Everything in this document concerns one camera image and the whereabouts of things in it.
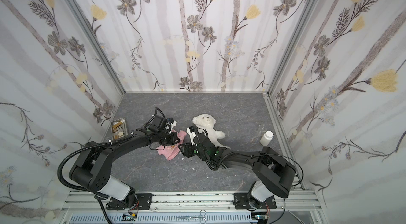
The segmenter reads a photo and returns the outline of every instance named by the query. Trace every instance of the white plastic bottle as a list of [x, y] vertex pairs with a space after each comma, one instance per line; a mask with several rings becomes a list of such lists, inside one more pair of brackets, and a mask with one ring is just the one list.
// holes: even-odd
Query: white plastic bottle
[[271, 139], [274, 137], [274, 134], [271, 131], [267, 131], [266, 133], [264, 133], [262, 135], [261, 138], [261, 145], [263, 146], [267, 146], [269, 144], [269, 142], [271, 142]]

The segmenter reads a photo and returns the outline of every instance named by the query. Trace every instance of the floral wallpaper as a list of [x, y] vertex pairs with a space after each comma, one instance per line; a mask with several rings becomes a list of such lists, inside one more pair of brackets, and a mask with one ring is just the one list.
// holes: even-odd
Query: floral wallpaper
[[267, 91], [307, 0], [76, 0], [127, 91]]
[[59, 162], [104, 136], [121, 94], [63, 0], [0, 11], [0, 222], [54, 223], [68, 194]]
[[329, 223], [406, 217], [405, 21], [405, 0], [319, 0], [271, 93]]

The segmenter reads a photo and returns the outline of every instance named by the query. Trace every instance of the white teddy bear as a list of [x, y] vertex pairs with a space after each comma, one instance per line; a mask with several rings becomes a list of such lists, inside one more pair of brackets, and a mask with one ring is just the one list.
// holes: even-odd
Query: white teddy bear
[[227, 147], [228, 146], [223, 146], [221, 145], [217, 139], [222, 139], [226, 137], [226, 134], [222, 131], [216, 131], [214, 129], [214, 124], [216, 123], [216, 120], [214, 117], [208, 114], [201, 114], [199, 116], [195, 116], [192, 120], [192, 123], [197, 125], [198, 128], [204, 129], [207, 131], [207, 134], [209, 135], [210, 141], [215, 145], [215, 146], [220, 146], [220, 147]]

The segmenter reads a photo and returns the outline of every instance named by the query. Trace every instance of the vent grille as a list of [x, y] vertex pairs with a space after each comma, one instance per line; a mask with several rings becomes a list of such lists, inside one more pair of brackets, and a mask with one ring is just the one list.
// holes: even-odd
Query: vent grille
[[[112, 223], [121, 224], [121, 223], [169, 223], [169, 224], [200, 224], [199, 219], [178, 219], [177, 217], [181, 216], [198, 216], [199, 213], [139, 213], [137, 219], [134, 220], [126, 214], [115, 213], [107, 214]], [[251, 219], [251, 213], [248, 212], [237, 212], [237, 213], [224, 213], [224, 212], [215, 212], [215, 213], [206, 213], [206, 223], [253, 223], [257, 222], [256, 220]], [[75, 213], [72, 215], [69, 224], [105, 224], [106, 219], [102, 213]]]

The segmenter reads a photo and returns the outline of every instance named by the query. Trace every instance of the robotic arm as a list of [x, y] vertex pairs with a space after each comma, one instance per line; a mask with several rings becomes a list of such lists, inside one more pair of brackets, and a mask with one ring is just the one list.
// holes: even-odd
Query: robotic arm
[[179, 145], [184, 156], [197, 155], [211, 170], [218, 170], [222, 166], [253, 171], [257, 175], [260, 182], [255, 182], [248, 192], [250, 207], [247, 209], [259, 209], [262, 202], [273, 195], [288, 197], [296, 168], [271, 148], [265, 146], [258, 152], [232, 151], [226, 147], [216, 147], [207, 132], [196, 125], [189, 127], [187, 132], [191, 142]]
[[[67, 156], [59, 165], [59, 181], [74, 190], [94, 193], [97, 200], [111, 197], [106, 205], [108, 210], [132, 209], [138, 201], [135, 189], [110, 175], [113, 161], [144, 146], [158, 142], [162, 146], [179, 143], [176, 132], [171, 132], [175, 120], [166, 118], [155, 108], [154, 116], [141, 128], [118, 140], [96, 143], [91, 141], [84, 148]], [[269, 147], [258, 152], [233, 152], [212, 144], [207, 133], [193, 125], [187, 129], [191, 142], [179, 145], [186, 157], [197, 155], [211, 170], [223, 168], [242, 168], [253, 171], [261, 182], [251, 186], [247, 195], [250, 208], [259, 208], [268, 197], [277, 195], [287, 198], [296, 173], [296, 168]], [[62, 175], [65, 163], [78, 155], [69, 172], [69, 178], [81, 186], [66, 181]]]

